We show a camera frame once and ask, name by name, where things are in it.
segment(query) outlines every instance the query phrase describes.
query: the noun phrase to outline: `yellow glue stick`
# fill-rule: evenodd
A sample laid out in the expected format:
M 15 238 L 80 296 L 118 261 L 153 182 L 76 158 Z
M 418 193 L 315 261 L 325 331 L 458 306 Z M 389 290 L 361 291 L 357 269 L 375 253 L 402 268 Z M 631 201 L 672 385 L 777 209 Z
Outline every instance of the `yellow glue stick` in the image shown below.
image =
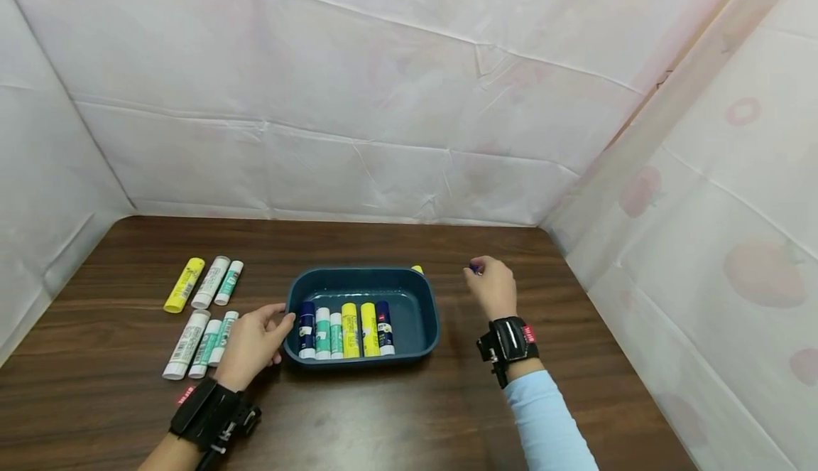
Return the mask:
M 378 348 L 378 323 L 375 321 L 375 304 L 361 304 L 361 329 L 363 330 L 363 357 L 381 356 Z
M 196 279 L 205 268 L 205 261 L 201 258 L 190 258 L 179 276 L 179 281 L 173 287 L 170 297 L 165 301 L 165 310 L 168 313 L 181 313 L 182 309 L 187 303 L 187 298 L 193 292 L 193 287 L 196 285 Z
M 346 303 L 341 306 L 341 330 L 344 333 L 344 359 L 360 357 L 357 306 L 354 303 Z

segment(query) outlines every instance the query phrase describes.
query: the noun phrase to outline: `plastic tray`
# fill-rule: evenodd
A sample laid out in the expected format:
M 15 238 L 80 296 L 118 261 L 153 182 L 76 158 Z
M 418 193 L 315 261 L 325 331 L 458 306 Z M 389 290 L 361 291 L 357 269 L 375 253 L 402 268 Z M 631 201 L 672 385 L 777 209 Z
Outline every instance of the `plastic tray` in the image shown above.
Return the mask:
M 316 308 L 329 308 L 331 313 L 340 313 L 341 305 L 345 303 L 355 303 L 359 307 L 359 334 L 361 304 L 386 301 L 389 303 L 395 346 L 393 356 L 302 359 L 298 357 L 296 320 L 296 330 L 287 336 L 284 351 L 294 362 L 305 368 L 345 369 L 415 362 L 429 354 L 440 340 L 440 319 L 437 318 L 432 286 L 422 274 L 411 269 L 313 269 L 298 276 L 293 282 L 286 310 L 298 314 L 301 303 L 305 301 L 312 301 Z

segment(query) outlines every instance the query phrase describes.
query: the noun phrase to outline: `wrist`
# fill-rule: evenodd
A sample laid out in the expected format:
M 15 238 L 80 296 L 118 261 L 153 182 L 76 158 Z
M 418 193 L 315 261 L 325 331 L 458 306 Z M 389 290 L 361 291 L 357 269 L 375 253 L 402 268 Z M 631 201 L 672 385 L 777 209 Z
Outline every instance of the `wrist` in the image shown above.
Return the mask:
M 515 309 L 499 309 L 486 311 L 486 316 L 489 317 L 489 322 L 500 320 L 501 318 L 509 318 L 510 316 L 518 316 Z
M 227 373 L 220 374 L 218 369 L 216 370 L 213 378 L 220 386 L 226 387 L 233 392 L 243 391 L 244 389 L 247 389 L 248 386 L 246 380 L 242 380 Z

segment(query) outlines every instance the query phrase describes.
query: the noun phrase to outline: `forearm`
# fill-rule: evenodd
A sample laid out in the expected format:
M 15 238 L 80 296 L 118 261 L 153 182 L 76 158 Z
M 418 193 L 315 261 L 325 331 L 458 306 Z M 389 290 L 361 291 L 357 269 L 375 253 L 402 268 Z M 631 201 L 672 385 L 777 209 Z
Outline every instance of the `forearm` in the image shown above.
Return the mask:
M 539 359 L 508 369 L 506 399 L 515 415 L 530 471 L 597 471 L 560 390 Z
M 142 462 L 138 471 L 193 471 L 201 457 L 193 443 L 169 433 Z

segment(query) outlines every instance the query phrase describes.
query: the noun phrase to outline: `right hand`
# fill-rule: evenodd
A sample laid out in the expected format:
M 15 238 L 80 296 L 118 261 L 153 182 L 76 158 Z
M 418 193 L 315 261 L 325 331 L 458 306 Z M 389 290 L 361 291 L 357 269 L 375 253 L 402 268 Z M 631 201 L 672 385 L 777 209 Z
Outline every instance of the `right hand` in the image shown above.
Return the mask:
M 511 269 L 491 256 L 472 258 L 471 264 L 483 276 L 468 268 L 463 269 L 463 276 L 489 320 L 517 316 L 517 283 Z

